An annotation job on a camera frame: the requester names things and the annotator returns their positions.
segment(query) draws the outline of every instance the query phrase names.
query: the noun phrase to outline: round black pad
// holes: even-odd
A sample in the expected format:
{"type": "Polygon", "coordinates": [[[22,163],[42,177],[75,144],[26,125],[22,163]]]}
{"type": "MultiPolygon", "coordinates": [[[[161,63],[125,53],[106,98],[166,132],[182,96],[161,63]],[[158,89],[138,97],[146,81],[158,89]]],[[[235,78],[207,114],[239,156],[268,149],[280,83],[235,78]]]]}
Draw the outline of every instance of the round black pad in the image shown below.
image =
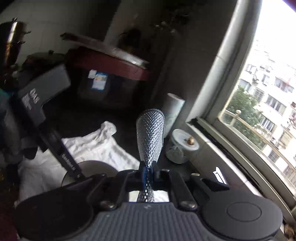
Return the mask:
{"type": "Polygon", "coordinates": [[[271,200],[236,190],[214,192],[202,207],[202,217],[215,232],[236,240],[271,237],[283,221],[271,200]]]}
{"type": "Polygon", "coordinates": [[[15,227],[29,240],[60,240],[80,233],[92,217],[93,209],[84,197],[56,189],[21,202],[15,211],[15,227]]]}

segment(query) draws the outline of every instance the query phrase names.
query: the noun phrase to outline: label sticker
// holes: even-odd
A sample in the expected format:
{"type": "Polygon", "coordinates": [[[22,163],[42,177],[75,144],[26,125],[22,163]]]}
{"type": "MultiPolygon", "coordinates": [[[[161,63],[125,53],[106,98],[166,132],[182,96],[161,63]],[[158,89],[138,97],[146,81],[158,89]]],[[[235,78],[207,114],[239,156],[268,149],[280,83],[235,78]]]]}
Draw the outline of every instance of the label sticker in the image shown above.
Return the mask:
{"type": "Polygon", "coordinates": [[[94,70],[94,69],[90,70],[88,78],[93,79],[93,78],[95,78],[95,76],[96,76],[96,70],[94,70]]]}
{"type": "Polygon", "coordinates": [[[24,103],[24,106],[26,108],[28,108],[29,110],[32,110],[32,106],[30,104],[29,93],[22,97],[22,102],[24,103]]]}
{"type": "Polygon", "coordinates": [[[108,78],[107,74],[102,72],[97,73],[91,88],[96,90],[103,90],[105,88],[107,78],[108,78]]]}

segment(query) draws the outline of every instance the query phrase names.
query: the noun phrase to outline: tree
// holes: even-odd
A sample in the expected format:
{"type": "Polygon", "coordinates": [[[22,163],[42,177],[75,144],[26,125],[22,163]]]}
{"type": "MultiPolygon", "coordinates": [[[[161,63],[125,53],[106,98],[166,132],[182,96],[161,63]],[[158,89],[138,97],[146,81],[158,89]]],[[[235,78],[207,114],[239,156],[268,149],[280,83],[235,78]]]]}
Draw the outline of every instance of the tree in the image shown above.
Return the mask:
{"type": "MultiPolygon", "coordinates": [[[[245,93],[244,88],[239,86],[226,109],[232,113],[235,113],[236,110],[241,110],[242,113],[239,117],[247,122],[250,126],[256,127],[256,125],[261,121],[261,113],[254,109],[254,106],[257,104],[258,101],[250,94],[245,93]]],[[[225,115],[226,123],[229,124],[231,119],[231,116],[225,115]]],[[[260,137],[247,128],[243,123],[236,121],[233,126],[246,138],[253,142],[259,149],[263,148],[264,141],[262,141],[260,137]]]]}

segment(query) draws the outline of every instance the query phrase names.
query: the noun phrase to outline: screw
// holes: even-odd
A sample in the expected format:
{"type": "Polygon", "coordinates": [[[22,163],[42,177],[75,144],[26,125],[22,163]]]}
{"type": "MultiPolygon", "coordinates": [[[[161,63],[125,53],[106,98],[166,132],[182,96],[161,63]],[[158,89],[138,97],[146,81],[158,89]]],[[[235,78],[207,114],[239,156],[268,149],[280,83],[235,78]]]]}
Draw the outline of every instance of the screw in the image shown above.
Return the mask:
{"type": "Polygon", "coordinates": [[[110,201],[101,201],[100,207],[105,210],[112,210],[115,207],[115,204],[111,203],[110,201]]]}
{"type": "Polygon", "coordinates": [[[196,202],[193,201],[182,201],[180,203],[181,207],[188,210],[188,209],[193,209],[196,207],[196,202]]]}

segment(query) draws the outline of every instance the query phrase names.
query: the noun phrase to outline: apartment building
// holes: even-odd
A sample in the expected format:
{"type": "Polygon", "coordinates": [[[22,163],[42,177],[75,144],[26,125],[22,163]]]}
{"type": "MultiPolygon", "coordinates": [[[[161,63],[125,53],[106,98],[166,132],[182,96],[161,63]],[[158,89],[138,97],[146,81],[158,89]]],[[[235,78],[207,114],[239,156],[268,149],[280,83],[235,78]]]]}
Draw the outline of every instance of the apartment building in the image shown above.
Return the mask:
{"type": "MultiPolygon", "coordinates": [[[[259,101],[262,112],[257,130],[269,140],[288,161],[296,166],[296,69],[277,61],[254,44],[239,85],[259,101]]],[[[296,173],[270,146],[263,154],[296,186],[296,173]]]]}

